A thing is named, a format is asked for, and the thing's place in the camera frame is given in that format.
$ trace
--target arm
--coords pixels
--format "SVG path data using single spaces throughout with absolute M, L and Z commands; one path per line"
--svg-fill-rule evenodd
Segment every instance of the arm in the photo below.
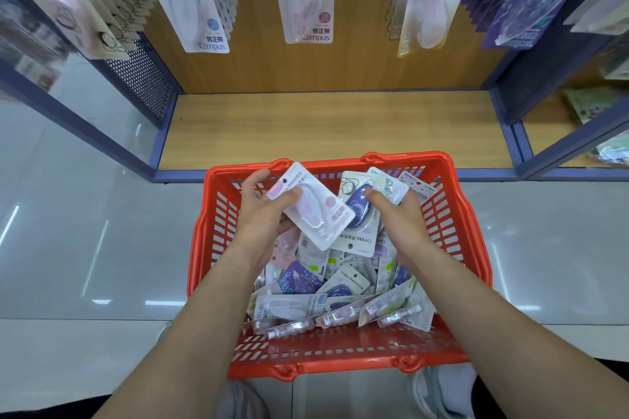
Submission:
M 254 186 L 268 175 L 263 169 L 243 183 L 233 242 L 96 419 L 214 417 L 256 276 L 279 233 L 293 227 L 282 211 L 299 191 L 258 199 Z
M 452 334 L 510 418 L 620 418 L 629 383 L 517 310 L 438 248 L 419 203 L 408 193 L 399 207 L 381 193 L 387 233 Z

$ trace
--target red shopping basket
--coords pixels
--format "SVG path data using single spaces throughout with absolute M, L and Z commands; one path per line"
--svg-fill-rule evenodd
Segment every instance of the red shopping basket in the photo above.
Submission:
M 263 193 L 292 163 L 288 159 L 279 159 L 270 164 L 217 166 L 208 171 L 200 216 L 194 226 L 188 296 L 234 237 L 242 181 L 257 169 L 269 168 L 271 178 L 258 186 Z M 452 158 L 446 153 L 367 153 L 360 159 L 302 164 L 332 192 L 338 192 L 343 171 L 366 171 L 371 166 L 394 177 L 401 171 L 409 171 L 434 185 L 437 193 L 422 207 L 431 238 L 485 283 L 492 285 L 491 265 L 481 229 L 474 210 L 461 192 Z M 292 381 L 303 373 L 390 367 L 412 373 L 423 366 L 465 361 L 468 361 L 467 356 L 437 315 L 430 333 L 405 325 L 379 328 L 373 323 L 362 328 L 357 328 L 356 324 L 327 330 L 317 328 L 271 341 L 260 336 L 240 335 L 229 377 L 272 376 Z

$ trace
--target person's left hand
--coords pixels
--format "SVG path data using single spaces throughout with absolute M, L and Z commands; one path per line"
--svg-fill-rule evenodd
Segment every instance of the person's left hand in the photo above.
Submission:
M 242 183 L 238 229 L 232 242 L 246 251 L 257 271 L 271 258 L 277 236 L 295 227 L 283 211 L 301 196 L 300 188 L 293 188 L 273 201 L 266 194 L 256 196 L 256 185 L 270 173 L 268 169 L 260 169 Z

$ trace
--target pink package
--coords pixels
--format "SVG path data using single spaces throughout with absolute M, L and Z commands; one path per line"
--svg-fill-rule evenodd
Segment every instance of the pink package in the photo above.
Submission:
M 295 252 L 299 243 L 300 233 L 299 229 L 295 227 L 280 235 L 275 240 L 269 262 L 277 265 L 282 270 L 286 270 L 290 264 L 295 262 Z

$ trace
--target blue label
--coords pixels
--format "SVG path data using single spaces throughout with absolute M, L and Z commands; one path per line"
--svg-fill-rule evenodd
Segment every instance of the blue label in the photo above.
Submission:
M 211 28 L 212 30 L 218 30 L 219 25 L 216 20 L 214 20 L 213 18 L 209 18 L 208 27 Z

